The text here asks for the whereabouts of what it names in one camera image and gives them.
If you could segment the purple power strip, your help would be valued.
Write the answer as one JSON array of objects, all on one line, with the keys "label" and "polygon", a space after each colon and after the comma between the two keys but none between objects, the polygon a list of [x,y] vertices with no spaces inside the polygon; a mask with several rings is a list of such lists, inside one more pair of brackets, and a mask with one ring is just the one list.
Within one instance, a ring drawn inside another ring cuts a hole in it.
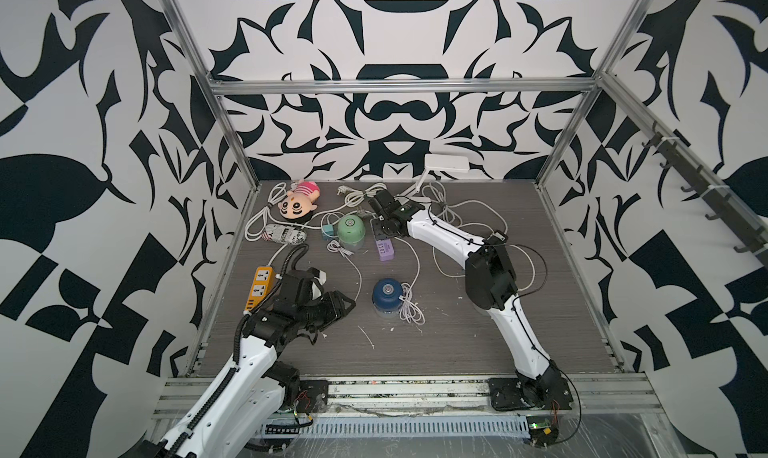
[{"label": "purple power strip", "polygon": [[393,260],[395,249],[390,237],[384,232],[381,221],[374,219],[371,222],[371,226],[379,259],[382,262]]}]

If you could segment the green meat grinder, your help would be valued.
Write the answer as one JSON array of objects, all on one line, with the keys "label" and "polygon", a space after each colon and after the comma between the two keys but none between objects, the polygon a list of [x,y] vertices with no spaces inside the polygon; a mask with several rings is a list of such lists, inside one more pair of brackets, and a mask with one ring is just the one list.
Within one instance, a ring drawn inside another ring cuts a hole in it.
[{"label": "green meat grinder", "polygon": [[336,233],[342,247],[350,251],[360,250],[365,241],[365,223],[357,214],[348,213],[337,222]]}]

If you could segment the blue meat grinder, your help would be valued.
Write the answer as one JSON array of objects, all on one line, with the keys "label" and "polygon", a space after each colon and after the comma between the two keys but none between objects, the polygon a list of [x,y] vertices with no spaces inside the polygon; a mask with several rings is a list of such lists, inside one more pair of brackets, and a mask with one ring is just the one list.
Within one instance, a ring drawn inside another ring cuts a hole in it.
[{"label": "blue meat grinder", "polygon": [[372,304],[382,317],[396,317],[402,307],[404,296],[402,283],[394,278],[379,280],[372,291]]}]

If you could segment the black power strip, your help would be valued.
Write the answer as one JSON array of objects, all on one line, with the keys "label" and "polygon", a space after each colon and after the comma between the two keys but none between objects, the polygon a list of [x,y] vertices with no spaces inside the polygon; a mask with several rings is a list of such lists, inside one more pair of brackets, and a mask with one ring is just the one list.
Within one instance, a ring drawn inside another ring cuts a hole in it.
[{"label": "black power strip", "polygon": [[487,239],[489,244],[506,244],[508,237],[506,234],[500,231],[494,231]]}]

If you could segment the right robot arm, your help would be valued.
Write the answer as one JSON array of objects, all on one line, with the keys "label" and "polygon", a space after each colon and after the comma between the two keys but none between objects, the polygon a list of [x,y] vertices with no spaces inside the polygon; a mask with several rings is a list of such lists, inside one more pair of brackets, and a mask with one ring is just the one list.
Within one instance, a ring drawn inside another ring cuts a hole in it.
[{"label": "right robot arm", "polygon": [[473,235],[438,218],[429,207],[386,189],[368,203],[387,236],[423,241],[462,266],[468,298],[496,324],[515,365],[514,378],[489,380],[492,408],[570,410],[570,383],[543,350],[523,310],[506,234]]}]

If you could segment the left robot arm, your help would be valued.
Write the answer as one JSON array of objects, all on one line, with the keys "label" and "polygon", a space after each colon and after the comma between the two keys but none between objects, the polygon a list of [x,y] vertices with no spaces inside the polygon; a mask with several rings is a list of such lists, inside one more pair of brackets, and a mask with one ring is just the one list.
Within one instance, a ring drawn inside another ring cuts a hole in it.
[{"label": "left robot arm", "polygon": [[243,314],[229,360],[191,409],[158,442],[144,440],[129,456],[235,457],[271,415],[293,407],[300,373],[280,362],[281,353],[296,338],[315,343],[356,305],[343,293],[326,290],[324,271],[298,269],[308,249],[295,246],[274,288]]}]

